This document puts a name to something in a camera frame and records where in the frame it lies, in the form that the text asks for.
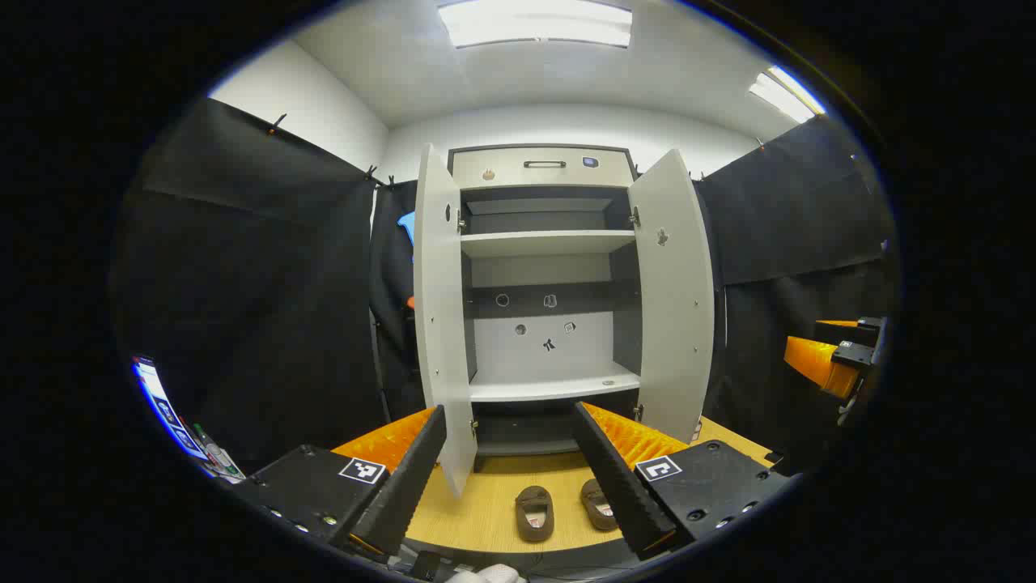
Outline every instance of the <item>drawer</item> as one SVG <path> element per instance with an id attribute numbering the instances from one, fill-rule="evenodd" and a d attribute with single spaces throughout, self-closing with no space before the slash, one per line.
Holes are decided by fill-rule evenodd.
<path id="1" fill-rule="evenodd" d="M 633 168 L 625 149 L 600 146 L 489 146 L 450 150 L 454 181 L 461 188 L 516 185 L 626 187 Z"/>

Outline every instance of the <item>fluorescent light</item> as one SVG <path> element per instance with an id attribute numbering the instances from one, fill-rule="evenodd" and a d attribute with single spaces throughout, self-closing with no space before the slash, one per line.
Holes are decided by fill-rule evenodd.
<path id="1" fill-rule="evenodd" d="M 583 40 L 629 47 L 633 12 L 587 0 L 467 0 L 439 7 L 454 47 Z"/>
<path id="2" fill-rule="evenodd" d="M 755 78 L 755 83 L 748 88 L 748 91 L 758 95 L 799 123 L 813 116 L 813 112 L 806 107 L 806 104 L 765 72 Z"/>
<path id="3" fill-rule="evenodd" d="M 771 66 L 768 70 L 771 77 L 777 79 L 784 84 L 799 99 L 801 99 L 806 107 L 813 110 L 813 113 L 825 113 L 825 109 L 821 106 L 819 101 L 813 98 L 813 95 L 809 94 L 809 91 L 805 87 L 799 84 L 790 75 L 784 72 L 784 69 L 779 66 Z"/>

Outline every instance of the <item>monitor screen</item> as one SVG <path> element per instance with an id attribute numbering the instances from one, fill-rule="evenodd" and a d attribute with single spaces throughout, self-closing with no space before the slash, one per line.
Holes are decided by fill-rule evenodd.
<path id="1" fill-rule="evenodd" d="M 173 404 L 169 402 L 169 397 L 166 396 L 165 389 L 162 388 L 162 382 L 159 381 L 159 371 L 154 368 L 154 363 L 143 356 L 135 356 L 133 360 L 137 379 L 140 380 L 140 386 L 144 389 L 144 395 L 147 397 L 148 403 L 151 404 L 151 409 L 154 410 L 173 440 L 189 456 L 207 461 L 208 458 L 202 451 L 201 445 L 191 435 L 191 430 L 183 427 L 179 416 L 176 415 Z"/>

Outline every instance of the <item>black curtain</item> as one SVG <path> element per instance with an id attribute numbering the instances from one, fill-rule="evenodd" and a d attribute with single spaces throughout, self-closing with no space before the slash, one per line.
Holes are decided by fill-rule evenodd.
<path id="1" fill-rule="evenodd" d="M 377 323 L 382 389 L 393 419 L 425 408 L 413 311 L 413 244 L 399 218 L 412 212 L 418 181 L 378 188 L 371 230 L 371 312 Z"/>
<path id="2" fill-rule="evenodd" d="M 784 362 L 787 337 L 896 305 L 877 176 L 851 136 L 818 116 L 694 182 L 725 296 L 703 414 L 785 456 L 789 472 L 832 446 L 841 403 Z"/>
<path id="3" fill-rule="evenodd" d="M 892 217 L 863 148 L 816 116 L 695 182 L 725 285 L 876 259 Z"/>
<path id="4" fill-rule="evenodd" d="M 373 183 L 214 99 L 126 196 L 111 276 L 126 350 L 247 472 L 384 422 L 368 317 Z"/>

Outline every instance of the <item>brown slipper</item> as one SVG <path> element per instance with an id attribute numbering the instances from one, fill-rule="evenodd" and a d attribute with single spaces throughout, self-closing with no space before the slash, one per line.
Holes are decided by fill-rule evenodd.
<path id="1" fill-rule="evenodd" d="M 515 519 L 518 535 L 523 541 L 539 543 L 554 532 L 554 504 L 550 493 L 539 486 L 530 486 L 515 498 Z"/>
<path id="2" fill-rule="evenodd" d="M 611 504 L 604 497 L 601 486 L 597 484 L 596 479 L 586 480 L 579 493 L 579 499 L 582 500 L 583 507 L 586 508 L 586 514 L 589 516 L 589 522 L 594 524 L 594 528 L 614 530 L 618 527 L 618 524 L 615 523 L 615 517 L 611 513 Z"/>

